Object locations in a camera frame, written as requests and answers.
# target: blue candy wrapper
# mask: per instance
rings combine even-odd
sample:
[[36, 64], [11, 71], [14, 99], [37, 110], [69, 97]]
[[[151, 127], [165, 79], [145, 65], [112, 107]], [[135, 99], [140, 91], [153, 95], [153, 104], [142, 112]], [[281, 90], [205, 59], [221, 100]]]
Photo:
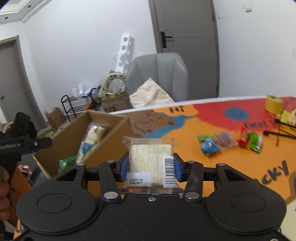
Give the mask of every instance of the blue candy wrapper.
[[201, 145], [202, 145], [202, 148], [201, 148], [202, 152], [207, 156], [220, 150], [220, 148], [215, 143], [214, 139], [205, 139], [205, 141]]

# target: black metal rack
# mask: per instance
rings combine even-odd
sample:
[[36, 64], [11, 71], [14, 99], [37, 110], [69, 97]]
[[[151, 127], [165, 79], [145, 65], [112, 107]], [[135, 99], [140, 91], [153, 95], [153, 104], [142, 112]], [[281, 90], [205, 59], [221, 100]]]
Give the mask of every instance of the black metal rack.
[[[91, 98], [92, 101], [93, 98], [92, 96], [88, 96], [88, 97], [81, 97], [80, 99], [85, 99], [85, 98]], [[66, 115], [68, 117], [68, 120], [71, 122], [70, 120], [70, 117], [69, 117], [69, 114], [74, 114], [75, 118], [77, 117], [76, 113], [75, 112], [78, 112], [78, 111], [86, 111], [87, 108], [86, 108], [86, 105], [83, 104], [83, 105], [77, 105], [77, 106], [73, 106], [72, 105], [72, 102], [75, 101], [75, 100], [79, 100], [77, 97], [69, 97], [68, 95], [64, 95], [61, 99], [61, 102], [62, 102], [62, 105], [63, 105], [63, 108], [64, 108], [64, 111], [66, 112]], [[69, 103], [70, 104], [70, 109], [69, 110], [66, 110], [66, 107], [65, 107], [65, 103]]]

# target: person's hand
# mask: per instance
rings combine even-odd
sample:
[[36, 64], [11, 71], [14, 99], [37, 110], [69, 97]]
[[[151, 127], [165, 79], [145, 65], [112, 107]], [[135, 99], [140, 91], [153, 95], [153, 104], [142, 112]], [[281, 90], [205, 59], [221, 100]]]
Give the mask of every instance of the person's hand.
[[9, 219], [8, 207], [10, 205], [9, 199], [6, 197], [9, 193], [9, 174], [4, 169], [2, 180], [0, 181], [0, 220]]

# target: gray door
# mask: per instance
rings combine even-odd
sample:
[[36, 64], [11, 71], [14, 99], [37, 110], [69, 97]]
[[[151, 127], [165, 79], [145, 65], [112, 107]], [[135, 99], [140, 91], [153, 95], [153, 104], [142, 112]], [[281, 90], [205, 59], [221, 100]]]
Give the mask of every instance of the gray door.
[[[218, 40], [211, 0], [154, 0], [154, 5], [156, 38], [160, 38], [163, 53], [176, 52], [183, 58], [189, 72], [190, 99], [217, 97]], [[161, 32], [172, 37], [165, 38], [166, 47]]]
[[23, 112], [31, 117], [37, 131], [40, 126], [30, 107], [24, 92], [17, 65], [14, 44], [0, 47], [0, 105], [7, 122], [14, 120], [17, 112]]

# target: expiration date label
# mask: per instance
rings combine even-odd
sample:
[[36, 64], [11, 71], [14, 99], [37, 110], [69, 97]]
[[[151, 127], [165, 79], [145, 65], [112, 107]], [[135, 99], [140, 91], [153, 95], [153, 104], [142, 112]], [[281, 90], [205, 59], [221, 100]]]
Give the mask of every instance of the expiration date label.
[[125, 185], [129, 187], [151, 187], [151, 173], [128, 172]]

